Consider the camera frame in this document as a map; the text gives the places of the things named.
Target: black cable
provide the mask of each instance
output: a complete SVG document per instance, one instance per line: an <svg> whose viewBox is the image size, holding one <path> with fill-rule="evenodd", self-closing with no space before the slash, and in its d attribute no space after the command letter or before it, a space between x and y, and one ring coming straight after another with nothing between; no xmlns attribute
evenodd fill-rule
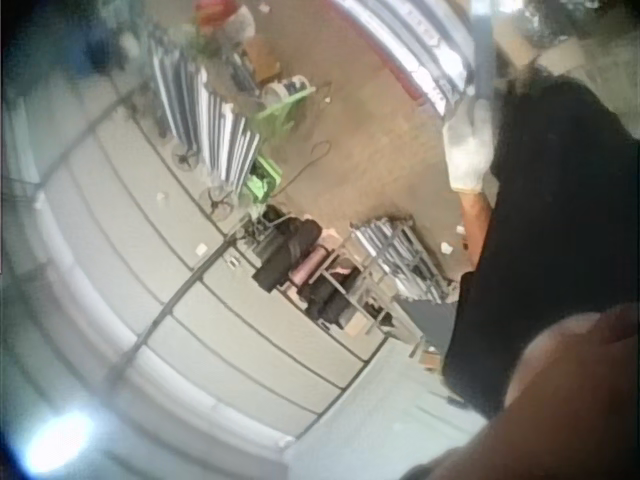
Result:
<svg viewBox="0 0 640 480"><path fill-rule="evenodd" d="M309 152L310 156L313 156L313 154L316 152L316 150L318 149L318 147L320 145L326 145L327 149L325 152L322 153L322 155L319 155L318 157L314 158L313 160L311 160L309 163L307 163L304 167L302 167L300 169L300 171L298 173L296 173L293 178L291 180L289 180L280 190L278 190L278 192L274 193L273 195L271 195L271 198L276 198L277 196L281 195L282 193L284 193L284 191L289 188L291 186L291 184L293 182L295 182L298 178L300 178L300 176L307 170L309 169L309 167L315 165L316 163L318 163L320 160L322 160L324 157L326 157L327 155L329 155L329 153L331 153L331 149L333 147L333 145L331 144L331 142L329 140L322 140L320 142L316 142L312 147L311 147L311 151Z"/></svg>

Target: skin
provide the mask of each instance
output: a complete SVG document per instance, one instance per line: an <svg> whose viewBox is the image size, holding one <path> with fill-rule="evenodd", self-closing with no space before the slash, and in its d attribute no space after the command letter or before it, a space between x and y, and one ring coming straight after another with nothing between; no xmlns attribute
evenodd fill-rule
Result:
<svg viewBox="0 0 640 480"><path fill-rule="evenodd" d="M637 432L638 310L623 306L567 342L433 478L638 478Z"/></svg>
<svg viewBox="0 0 640 480"><path fill-rule="evenodd" d="M467 243L469 244L469 259L475 269L482 253L484 239L489 229L491 219L491 204L487 196L480 193L458 192L462 209L462 221L467 231Z"/></svg>

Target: metal rack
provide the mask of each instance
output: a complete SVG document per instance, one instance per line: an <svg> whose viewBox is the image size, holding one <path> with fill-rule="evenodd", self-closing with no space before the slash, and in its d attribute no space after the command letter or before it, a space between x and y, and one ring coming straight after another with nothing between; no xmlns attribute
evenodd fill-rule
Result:
<svg viewBox="0 0 640 480"><path fill-rule="evenodd" d="M321 275L324 276L342 295L344 295L349 303L361 314L365 316L367 320L369 320L370 325L367 328L366 334L370 334L373 329L378 329L383 335L387 335L387 333L382 330L380 327L380 321L384 318L385 313L391 313L394 319L398 319L400 321L404 320L404 314L400 311L399 308L396 307L395 301L393 300L393 295L385 292L382 288L382 283L385 279L389 278L389 273L387 269L381 264L381 260L387 251L392 247L394 240L397 239L403 233L407 231L410 232L410 227L412 222L410 220L403 220L401 222L397 222L392 234L389 236L387 241L382 245L382 248L377 252L377 254L368 254L365 256L363 260L360 260L353 253L352 242L354 239L357 239L356 230L352 229L349 236L346 237L340 245L333 251L331 255L329 255L326 260L322 263L320 268L311 276L309 279L309 283L313 283L318 279ZM328 272L329 266L332 262L338 257L343 256L347 257L351 260L361 271L360 276L356 285L347 292L344 287L338 283ZM429 261L430 265L433 265L431 260L428 258L426 251L422 247L420 247L419 258L426 258ZM370 292L368 295L369 298L374 298L378 305L382 308L380 313L373 318L369 313L364 309L363 305L360 304L362 299L363 292ZM418 344L423 342L423 339L420 338Z"/></svg>

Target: concrete floor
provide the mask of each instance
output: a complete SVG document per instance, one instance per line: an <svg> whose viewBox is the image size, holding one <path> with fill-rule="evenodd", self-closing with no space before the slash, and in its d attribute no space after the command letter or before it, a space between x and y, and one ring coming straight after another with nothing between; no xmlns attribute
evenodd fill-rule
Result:
<svg viewBox="0 0 640 480"><path fill-rule="evenodd" d="M266 15L253 8L257 3L249 3L257 31L269 39L285 76L302 74L313 85L331 85L308 103L306 119L272 153L284 184L313 160L315 143L331 142L331 152L276 203L342 235L350 222L411 215L444 272L457 278L469 265L455 232L461 217L449 189L439 118L408 96L331 2L270 0ZM450 256L439 252L443 241L454 246Z"/></svg>

